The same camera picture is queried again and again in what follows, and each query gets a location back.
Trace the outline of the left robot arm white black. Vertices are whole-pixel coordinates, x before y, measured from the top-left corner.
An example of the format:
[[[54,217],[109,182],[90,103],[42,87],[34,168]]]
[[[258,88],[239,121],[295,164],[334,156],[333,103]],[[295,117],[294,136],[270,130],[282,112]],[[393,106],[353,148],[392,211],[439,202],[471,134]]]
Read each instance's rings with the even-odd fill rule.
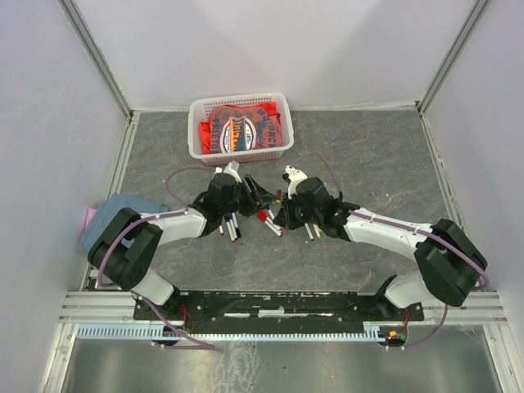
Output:
[[[234,213],[249,217],[276,200],[249,174],[217,173],[186,209],[155,214],[119,209],[88,249],[88,262],[120,289],[149,300],[162,319],[172,319],[181,307],[179,289],[151,267],[157,248],[208,236]]]

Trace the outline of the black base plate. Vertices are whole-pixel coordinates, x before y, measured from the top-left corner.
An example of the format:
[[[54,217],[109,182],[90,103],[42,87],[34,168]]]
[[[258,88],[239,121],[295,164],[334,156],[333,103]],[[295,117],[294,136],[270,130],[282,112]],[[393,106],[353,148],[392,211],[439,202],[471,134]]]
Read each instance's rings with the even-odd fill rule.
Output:
[[[185,291],[156,309],[194,334],[361,333],[365,323],[424,320],[421,303],[400,309],[353,291]]]

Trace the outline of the white marker yellow cap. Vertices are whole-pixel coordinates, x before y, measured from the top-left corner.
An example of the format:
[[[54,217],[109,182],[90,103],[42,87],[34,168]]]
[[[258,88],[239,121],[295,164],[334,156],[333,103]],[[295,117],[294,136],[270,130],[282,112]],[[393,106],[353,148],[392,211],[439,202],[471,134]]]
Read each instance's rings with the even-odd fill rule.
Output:
[[[321,238],[321,231],[320,231],[318,225],[313,224],[313,228],[314,228],[314,233],[315,233],[316,237],[318,239],[320,239]]]

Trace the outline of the aluminium frame rail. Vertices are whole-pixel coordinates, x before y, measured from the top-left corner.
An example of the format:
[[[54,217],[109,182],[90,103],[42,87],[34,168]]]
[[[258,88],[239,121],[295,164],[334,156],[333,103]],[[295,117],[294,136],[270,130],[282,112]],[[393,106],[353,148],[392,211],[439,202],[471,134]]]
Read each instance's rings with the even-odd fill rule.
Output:
[[[167,319],[190,314],[196,321],[219,318],[349,319],[361,323],[401,323],[405,320],[435,323],[506,323],[499,296],[476,291],[459,307],[438,300],[423,300],[399,309],[370,293],[358,292],[242,292],[183,291],[158,310]],[[122,291],[73,291],[67,294],[60,314],[63,323],[123,323],[155,319],[151,306],[137,295]]]

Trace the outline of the orange printed cloth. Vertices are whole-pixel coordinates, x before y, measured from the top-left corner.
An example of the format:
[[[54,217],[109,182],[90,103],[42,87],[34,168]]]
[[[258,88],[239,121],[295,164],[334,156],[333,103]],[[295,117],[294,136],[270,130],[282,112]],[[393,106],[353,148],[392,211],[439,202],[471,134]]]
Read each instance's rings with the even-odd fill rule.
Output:
[[[217,106],[200,122],[199,136],[204,154],[281,147],[281,114],[276,102]]]

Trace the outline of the uncapped white marker red end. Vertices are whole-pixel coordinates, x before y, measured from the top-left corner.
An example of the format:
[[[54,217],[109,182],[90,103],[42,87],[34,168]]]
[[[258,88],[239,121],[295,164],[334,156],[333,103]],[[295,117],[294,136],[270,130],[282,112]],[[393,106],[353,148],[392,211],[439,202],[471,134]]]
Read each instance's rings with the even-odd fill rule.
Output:
[[[230,236],[230,240],[231,242],[235,242],[237,240],[237,234],[236,234],[234,225],[232,223],[232,220],[228,216],[226,216],[224,219],[225,219],[225,222],[228,228],[228,234]]]

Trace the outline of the circuit board with leds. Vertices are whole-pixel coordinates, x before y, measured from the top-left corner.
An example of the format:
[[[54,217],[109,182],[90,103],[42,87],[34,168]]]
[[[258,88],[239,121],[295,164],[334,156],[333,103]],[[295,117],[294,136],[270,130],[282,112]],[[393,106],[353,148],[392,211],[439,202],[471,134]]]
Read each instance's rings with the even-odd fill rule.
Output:
[[[386,344],[389,346],[402,346],[408,338],[405,330],[391,330],[386,335]]]

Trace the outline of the pink cloth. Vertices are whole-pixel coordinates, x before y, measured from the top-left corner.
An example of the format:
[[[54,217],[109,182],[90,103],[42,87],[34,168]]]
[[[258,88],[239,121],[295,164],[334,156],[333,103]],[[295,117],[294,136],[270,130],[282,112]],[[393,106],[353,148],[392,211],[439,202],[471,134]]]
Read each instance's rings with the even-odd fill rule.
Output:
[[[94,209],[94,208],[87,209],[85,220],[84,220],[84,228],[87,228],[89,226],[90,222],[92,221],[96,213],[97,213],[97,209]]]

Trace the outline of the blue cloth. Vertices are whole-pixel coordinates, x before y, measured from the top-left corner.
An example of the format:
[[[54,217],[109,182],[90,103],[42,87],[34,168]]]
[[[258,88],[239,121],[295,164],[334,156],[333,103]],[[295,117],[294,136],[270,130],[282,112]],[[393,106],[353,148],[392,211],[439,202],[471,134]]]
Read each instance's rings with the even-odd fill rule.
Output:
[[[137,196],[114,193],[110,198],[102,201],[97,207],[97,213],[87,228],[83,229],[79,240],[80,250],[87,254],[106,227],[123,208],[131,208],[138,213],[164,213],[169,207],[161,202],[143,199]]]

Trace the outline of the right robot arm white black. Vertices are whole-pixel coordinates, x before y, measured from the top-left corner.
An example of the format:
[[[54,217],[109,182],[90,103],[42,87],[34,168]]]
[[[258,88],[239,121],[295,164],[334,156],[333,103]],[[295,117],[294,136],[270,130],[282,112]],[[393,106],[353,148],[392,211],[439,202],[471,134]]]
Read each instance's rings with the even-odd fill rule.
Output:
[[[416,263],[417,271],[394,276],[375,299],[381,318],[392,320],[404,308],[431,299],[459,307],[474,288],[488,286],[485,257],[454,221],[392,219],[330,195],[319,178],[298,169],[289,168],[282,177],[287,192],[276,216],[279,226],[316,226],[327,237],[377,246]]]

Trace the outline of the white plastic basket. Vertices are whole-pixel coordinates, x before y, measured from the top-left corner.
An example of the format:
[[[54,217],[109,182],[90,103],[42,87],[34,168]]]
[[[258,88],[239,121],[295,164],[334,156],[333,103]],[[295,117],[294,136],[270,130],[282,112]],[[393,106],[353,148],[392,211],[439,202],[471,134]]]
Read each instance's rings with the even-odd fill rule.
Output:
[[[206,165],[278,159],[294,144],[287,100],[281,93],[196,100],[189,108],[187,144]]]

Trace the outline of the uncapped white marker black end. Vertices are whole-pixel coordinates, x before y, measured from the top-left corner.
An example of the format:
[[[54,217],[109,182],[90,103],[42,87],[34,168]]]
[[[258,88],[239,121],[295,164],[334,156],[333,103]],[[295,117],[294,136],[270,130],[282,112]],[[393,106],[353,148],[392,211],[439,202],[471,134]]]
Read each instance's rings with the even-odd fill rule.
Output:
[[[240,228],[238,226],[237,217],[236,217],[235,213],[231,213],[230,214],[230,220],[231,220],[231,222],[233,224],[236,238],[241,238],[242,234],[241,234]]]

